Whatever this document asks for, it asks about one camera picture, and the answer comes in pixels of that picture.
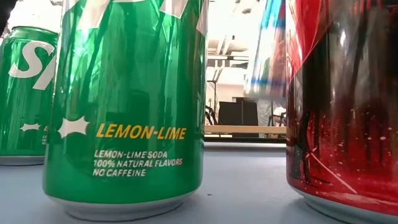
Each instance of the blue can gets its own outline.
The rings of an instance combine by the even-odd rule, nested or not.
[[[253,70],[246,76],[247,97],[286,101],[285,0],[268,0],[263,13]]]

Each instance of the red soda can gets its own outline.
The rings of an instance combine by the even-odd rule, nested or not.
[[[287,0],[287,181],[348,223],[398,223],[398,1]]]

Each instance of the blue table surface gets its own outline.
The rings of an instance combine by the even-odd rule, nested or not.
[[[81,224],[42,191],[42,166],[0,167],[0,224]],[[133,224],[341,224],[286,183],[285,152],[206,150],[203,183],[169,213]]]

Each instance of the sprite logo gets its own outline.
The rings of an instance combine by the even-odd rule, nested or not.
[[[41,48],[45,49],[47,51],[48,55],[51,55],[51,53],[55,50],[54,46],[52,46],[51,44],[48,44],[46,42],[36,41],[36,40],[32,40],[32,41],[28,42],[22,48],[22,56],[26,60],[28,66],[29,66],[29,69],[26,71],[22,71],[18,68],[18,66],[14,62],[10,68],[10,71],[8,72],[8,74],[11,77],[32,78],[41,73],[41,71],[43,70],[43,64],[40,61],[39,57],[35,53],[35,49],[37,47],[41,47]],[[52,78],[54,77],[55,60],[56,60],[56,57],[54,56],[51,59],[51,62],[44,69],[44,71],[41,74],[41,76],[39,77],[39,79],[36,81],[35,85],[33,86],[33,89],[45,90],[48,87]]]
[[[63,13],[71,9],[79,0],[64,0]],[[94,29],[100,26],[105,10],[110,2],[113,3],[139,3],[149,0],[87,0],[86,5],[81,15],[80,22],[77,29]],[[207,25],[207,9],[208,1],[204,0],[202,5],[199,21],[197,23],[197,30],[206,35]],[[182,14],[187,6],[188,0],[164,0],[160,6],[159,11],[181,19]]]

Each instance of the can bottom rim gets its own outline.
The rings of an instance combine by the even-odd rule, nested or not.
[[[44,156],[0,156],[0,166],[43,165]]]
[[[48,197],[61,205],[67,214],[80,220],[92,222],[126,222],[170,212],[181,206],[195,191],[164,200],[124,204],[72,202],[49,195]]]
[[[345,205],[339,202],[326,200],[314,195],[302,192],[293,186],[290,186],[297,193],[304,197],[305,202],[313,209],[320,213],[332,217],[334,219],[352,223],[352,224],[365,224],[365,223],[378,223],[390,224],[398,223],[398,216],[373,212],[362,208],[356,208],[351,205]]]

